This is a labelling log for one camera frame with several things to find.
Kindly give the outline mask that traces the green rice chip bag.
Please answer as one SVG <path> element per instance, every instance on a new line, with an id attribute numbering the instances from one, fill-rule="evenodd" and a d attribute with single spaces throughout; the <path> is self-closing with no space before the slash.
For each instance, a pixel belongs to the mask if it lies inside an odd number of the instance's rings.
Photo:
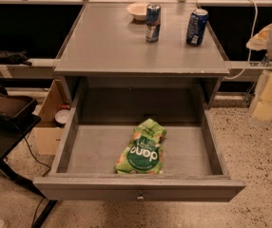
<path id="1" fill-rule="evenodd" d="M 137 125 L 115 163 L 115 171 L 118 174 L 160 174 L 164 167 L 162 140 L 165 134 L 165 128 L 152 119 Z"/>

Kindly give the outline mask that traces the white bowl on counter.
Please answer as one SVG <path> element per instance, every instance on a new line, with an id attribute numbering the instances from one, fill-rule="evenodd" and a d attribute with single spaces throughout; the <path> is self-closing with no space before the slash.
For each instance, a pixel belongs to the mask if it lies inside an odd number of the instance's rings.
<path id="1" fill-rule="evenodd" d="M 136 21 L 144 22 L 146 19 L 147 2 L 135 2 L 126 7 L 129 14 Z"/>

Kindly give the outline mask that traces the grey cabinet counter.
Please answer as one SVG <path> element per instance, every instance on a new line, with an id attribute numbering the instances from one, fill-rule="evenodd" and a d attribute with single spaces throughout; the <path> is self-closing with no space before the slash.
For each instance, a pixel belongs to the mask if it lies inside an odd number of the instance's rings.
<path id="1" fill-rule="evenodd" d="M 126 7 L 126 3 L 87 3 L 55 73 L 219 79 L 228 74 L 228 65 L 210 32 L 204 35 L 199 47 L 185 42 L 186 27 L 195 5 L 163 3 L 156 43 L 146 41 L 146 25 L 133 23 Z"/>

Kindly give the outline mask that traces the grey open top drawer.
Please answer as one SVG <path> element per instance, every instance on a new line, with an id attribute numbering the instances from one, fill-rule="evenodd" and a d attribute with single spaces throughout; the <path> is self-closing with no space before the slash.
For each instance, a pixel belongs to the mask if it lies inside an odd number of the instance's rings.
<path id="1" fill-rule="evenodd" d="M 228 202 L 245 187 L 189 81 L 80 82 L 52 168 L 34 184 L 50 200 Z"/>

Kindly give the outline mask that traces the silver drawer knob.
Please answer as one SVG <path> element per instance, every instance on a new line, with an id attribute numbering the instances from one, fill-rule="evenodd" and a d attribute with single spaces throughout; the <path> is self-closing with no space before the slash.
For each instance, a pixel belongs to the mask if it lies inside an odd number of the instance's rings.
<path id="1" fill-rule="evenodd" d="M 138 192 L 138 196 L 137 196 L 136 200 L 137 201 L 144 201 L 145 200 L 143 191 Z"/>

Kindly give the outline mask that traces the blue pepsi can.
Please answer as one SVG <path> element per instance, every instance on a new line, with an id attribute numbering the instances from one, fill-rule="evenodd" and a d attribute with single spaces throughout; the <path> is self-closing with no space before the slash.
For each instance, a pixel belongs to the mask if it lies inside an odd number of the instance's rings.
<path id="1" fill-rule="evenodd" d="M 191 12 L 186 33 L 186 42 L 190 46 L 198 47 L 202 44 L 207 20 L 207 10 L 195 9 Z"/>

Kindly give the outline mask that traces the red bull can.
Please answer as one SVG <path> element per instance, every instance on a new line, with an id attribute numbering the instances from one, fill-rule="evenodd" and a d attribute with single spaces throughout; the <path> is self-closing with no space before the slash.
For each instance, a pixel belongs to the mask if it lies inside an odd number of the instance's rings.
<path id="1" fill-rule="evenodd" d="M 155 43 L 159 39 L 161 26 L 161 6 L 148 4 L 146 7 L 146 40 Z"/>

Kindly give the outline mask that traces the small white bowl in box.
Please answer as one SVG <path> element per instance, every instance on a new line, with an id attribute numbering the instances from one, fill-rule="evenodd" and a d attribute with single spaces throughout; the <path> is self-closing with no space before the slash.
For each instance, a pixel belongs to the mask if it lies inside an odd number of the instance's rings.
<path id="1" fill-rule="evenodd" d="M 68 109 L 61 109 L 55 114 L 54 119 L 59 124 L 66 124 L 68 120 L 68 115 L 69 115 Z"/>

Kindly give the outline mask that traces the cardboard box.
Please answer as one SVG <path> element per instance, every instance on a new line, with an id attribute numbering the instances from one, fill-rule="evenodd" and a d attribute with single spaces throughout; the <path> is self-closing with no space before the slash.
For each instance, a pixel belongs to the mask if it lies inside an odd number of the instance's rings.
<path id="1" fill-rule="evenodd" d="M 70 106 L 62 82 L 54 80 L 39 110 L 38 116 L 41 121 L 33 129 L 35 144 L 40 155 L 56 154 L 64 127 L 56 121 L 55 116 L 63 109 L 70 109 Z"/>

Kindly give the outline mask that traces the black table with tray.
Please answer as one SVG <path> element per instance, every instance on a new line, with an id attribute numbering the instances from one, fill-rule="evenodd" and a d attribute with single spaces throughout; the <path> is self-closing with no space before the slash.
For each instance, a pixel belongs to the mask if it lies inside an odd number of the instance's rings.
<path id="1" fill-rule="evenodd" d="M 41 196 L 45 195 L 33 184 L 32 180 L 17 174 L 5 162 L 5 157 L 19 142 L 40 122 L 41 118 L 33 114 L 37 101 L 29 96 L 10 96 L 6 89 L 0 86 L 0 172 L 17 185 Z"/>

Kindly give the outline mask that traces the grey shelf rail right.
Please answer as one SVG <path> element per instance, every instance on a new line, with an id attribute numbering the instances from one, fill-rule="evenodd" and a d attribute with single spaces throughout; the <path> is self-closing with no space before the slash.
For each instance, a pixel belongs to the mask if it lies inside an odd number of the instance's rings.
<path id="1" fill-rule="evenodd" d="M 272 61 L 269 63 L 246 61 L 231 61 L 229 74 L 225 81 L 256 82 L 264 70 L 272 71 Z"/>

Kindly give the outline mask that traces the grey shelf rail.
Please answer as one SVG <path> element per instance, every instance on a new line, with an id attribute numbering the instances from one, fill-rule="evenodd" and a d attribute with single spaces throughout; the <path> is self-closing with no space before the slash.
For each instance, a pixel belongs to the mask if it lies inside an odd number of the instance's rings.
<path id="1" fill-rule="evenodd" d="M 57 59 L 29 59 L 27 65 L 0 65 L 0 78 L 7 79 L 53 79 Z"/>
<path id="2" fill-rule="evenodd" d="M 256 82 L 264 70 L 272 71 L 272 61 L 269 63 L 246 61 L 231 61 L 229 74 L 225 81 Z"/>

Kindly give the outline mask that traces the grey shelf rail left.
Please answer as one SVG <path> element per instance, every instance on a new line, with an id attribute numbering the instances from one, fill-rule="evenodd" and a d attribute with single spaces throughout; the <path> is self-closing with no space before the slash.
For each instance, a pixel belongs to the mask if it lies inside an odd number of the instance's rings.
<path id="1" fill-rule="evenodd" d="M 0 65 L 0 78 L 7 79 L 53 79 L 57 59 L 29 59 L 27 65 Z"/>

